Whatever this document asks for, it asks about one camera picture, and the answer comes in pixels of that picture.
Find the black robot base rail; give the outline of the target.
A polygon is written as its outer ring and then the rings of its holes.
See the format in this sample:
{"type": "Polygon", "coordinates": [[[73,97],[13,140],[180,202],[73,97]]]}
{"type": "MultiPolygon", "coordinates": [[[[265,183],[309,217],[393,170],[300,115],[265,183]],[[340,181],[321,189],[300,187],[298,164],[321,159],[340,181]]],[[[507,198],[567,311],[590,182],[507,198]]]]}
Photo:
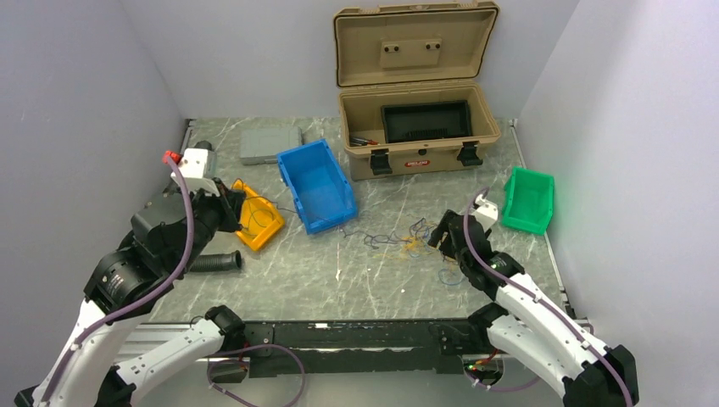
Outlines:
{"type": "Polygon", "coordinates": [[[251,378],[298,373],[477,372],[496,378],[503,354],[465,318],[366,321],[248,321],[213,352],[242,361],[251,378]]]}

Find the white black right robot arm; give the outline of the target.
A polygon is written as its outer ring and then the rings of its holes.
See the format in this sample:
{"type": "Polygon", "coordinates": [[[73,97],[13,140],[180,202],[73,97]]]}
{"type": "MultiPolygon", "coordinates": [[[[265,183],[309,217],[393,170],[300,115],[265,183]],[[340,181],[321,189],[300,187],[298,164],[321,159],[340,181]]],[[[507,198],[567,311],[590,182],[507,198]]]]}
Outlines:
{"type": "Polygon", "coordinates": [[[551,386],[564,406],[638,404],[633,354],[607,345],[546,298],[514,258],[492,249],[472,216],[447,210],[428,244],[453,259],[491,300],[467,319],[473,349],[512,356],[551,386]]]}

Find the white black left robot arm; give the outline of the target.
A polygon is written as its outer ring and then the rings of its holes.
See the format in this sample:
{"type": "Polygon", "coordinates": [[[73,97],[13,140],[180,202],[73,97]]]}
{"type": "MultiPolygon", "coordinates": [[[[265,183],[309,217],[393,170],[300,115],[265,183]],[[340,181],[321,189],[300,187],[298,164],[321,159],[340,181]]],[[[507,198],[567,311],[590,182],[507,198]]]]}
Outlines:
{"type": "Polygon", "coordinates": [[[115,359],[215,234],[239,231],[245,193],[218,178],[209,184],[168,187],[132,216],[130,232],[100,259],[86,284],[63,353],[40,384],[17,393],[15,405],[130,406],[195,359],[242,348],[243,321],[221,305],[178,338],[135,359],[115,359]]]}

